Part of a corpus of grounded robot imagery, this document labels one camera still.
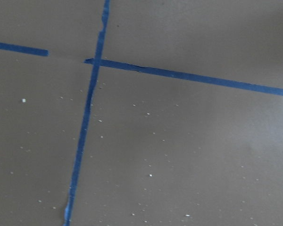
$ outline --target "blue tape strip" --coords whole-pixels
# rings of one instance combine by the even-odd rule
[[[83,121],[82,121],[82,126],[81,126],[80,138],[79,138],[79,142],[77,146],[75,163],[74,163],[72,178],[70,182],[68,204],[65,208],[64,226],[69,226],[71,222],[71,214],[72,214],[73,205],[75,201],[75,192],[76,192],[77,183],[79,179],[82,156],[83,156],[83,151],[84,151],[84,146],[85,146],[85,141],[86,141],[89,119],[91,115],[92,95],[93,95],[93,92],[96,86],[96,82],[98,79],[101,56],[103,52],[106,27],[107,27],[108,16],[109,16],[109,4],[110,4],[110,0],[105,0],[104,10],[102,14],[103,29],[99,33],[99,36],[98,36],[98,42],[97,42],[97,47],[96,47],[96,52],[95,52],[95,59],[93,62],[92,75],[91,75],[91,80],[89,84],[88,95],[87,95],[86,104],[85,104],[85,111],[84,111],[84,116],[83,116]]]
[[[45,49],[18,46],[18,45],[6,44],[2,42],[0,42],[0,49],[19,52],[19,53],[38,55],[43,57],[47,57],[49,55],[48,50]]]
[[[86,59],[84,63],[94,64],[95,60],[93,58]],[[169,70],[164,70],[164,69],[159,69],[159,68],[154,68],[154,67],[140,67],[136,65],[130,65],[130,64],[111,61],[111,60],[102,60],[101,66],[123,69],[123,70],[128,70],[128,71],[137,71],[141,73],[155,74],[155,75],[165,76],[169,78],[197,81],[197,82],[203,82],[203,83],[208,83],[208,84],[214,84],[218,86],[226,86],[226,87],[231,87],[231,88],[245,89],[245,90],[251,90],[251,91],[260,92],[260,93],[268,93],[268,94],[283,96],[283,89],[281,88],[261,86],[261,85],[256,85],[256,84],[240,82],[240,81],[219,79],[219,78],[214,78],[214,77],[208,77],[208,76],[197,75],[197,74],[189,74],[189,73],[183,73],[183,72],[174,72],[174,71],[169,71]]]

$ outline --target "gray floor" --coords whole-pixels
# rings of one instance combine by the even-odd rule
[[[0,1],[50,51],[0,50],[0,226],[63,224],[103,3]],[[114,0],[103,59],[283,88],[283,0]],[[283,97],[101,67],[71,225],[283,226]]]

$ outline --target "blue painter's tape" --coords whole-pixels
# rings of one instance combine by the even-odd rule
[[[82,126],[81,126],[80,138],[79,138],[79,142],[77,146],[75,163],[74,163],[74,168],[73,168],[71,182],[70,182],[68,204],[65,208],[64,226],[69,226],[71,222],[71,214],[72,214],[74,201],[75,201],[75,192],[76,192],[77,183],[79,179],[81,162],[82,162],[86,135],[87,135],[87,130],[88,130],[88,124],[89,124],[89,119],[91,115],[92,95],[93,95],[93,92],[96,86],[96,82],[98,79],[100,62],[101,62],[101,57],[102,57],[102,52],[103,52],[103,47],[104,47],[106,28],[107,28],[108,16],[109,16],[109,4],[110,4],[110,0],[105,0],[104,10],[102,14],[103,29],[100,31],[99,36],[98,36],[95,58],[93,62],[92,75],[91,75],[91,80],[89,83],[88,95],[86,99],[85,111],[84,111],[83,121],[82,121]]]
[[[48,50],[45,49],[18,46],[18,45],[6,44],[2,42],[0,42],[0,49],[19,52],[19,53],[38,55],[43,57],[47,57],[49,55]]]
[[[95,60],[93,58],[86,59],[84,63],[94,64]],[[169,70],[164,70],[164,69],[159,69],[159,68],[154,68],[154,67],[140,67],[136,65],[130,65],[130,64],[111,61],[111,60],[102,60],[101,66],[123,69],[123,70],[128,70],[128,71],[137,71],[141,73],[160,75],[160,76],[165,76],[169,78],[197,81],[197,82],[203,82],[203,83],[208,83],[208,84],[214,84],[218,86],[226,86],[226,87],[231,87],[231,88],[245,89],[245,90],[251,90],[251,91],[260,92],[260,93],[268,93],[268,94],[283,96],[283,89],[281,88],[261,86],[261,85],[256,85],[256,84],[240,82],[240,81],[219,79],[219,78],[214,78],[214,77],[208,77],[208,76],[197,75],[197,74],[189,74],[189,73],[183,73],[183,72],[174,72],[174,71],[169,71]]]

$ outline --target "concrete floor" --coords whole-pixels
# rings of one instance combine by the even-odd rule
[[[0,226],[63,225],[103,4],[0,1],[50,52],[0,50]],[[283,89],[283,0],[114,0],[102,58]],[[283,226],[283,96],[101,67],[71,225]]]

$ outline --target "gray painted surface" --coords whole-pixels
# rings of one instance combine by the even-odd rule
[[[283,0],[114,0],[103,56],[283,88]]]
[[[0,226],[63,223],[102,7],[0,1],[50,51],[0,50]],[[105,59],[283,88],[283,0],[110,11]],[[102,67],[92,110],[72,225],[283,226],[283,97]]]
[[[73,225],[283,226],[283,97],[108,68],[98,84]]]
[[[0,226],[62,225],[89,74],[0,50]]]

